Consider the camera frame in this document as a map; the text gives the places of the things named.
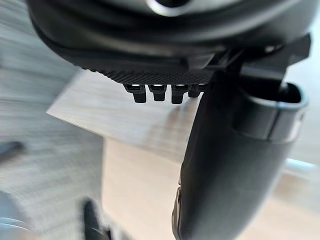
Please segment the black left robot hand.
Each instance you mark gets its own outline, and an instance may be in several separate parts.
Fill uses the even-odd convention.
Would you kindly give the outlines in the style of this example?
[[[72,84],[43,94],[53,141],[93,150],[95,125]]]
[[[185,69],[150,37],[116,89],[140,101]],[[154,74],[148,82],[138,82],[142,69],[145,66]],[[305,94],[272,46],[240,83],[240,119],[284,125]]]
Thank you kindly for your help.
[[[201,96],[172,215],[177,240],[233,240],[274,185],[308,99],[283,83],[310,54],[317,0],[29,0],[40,39],[136,103]]]

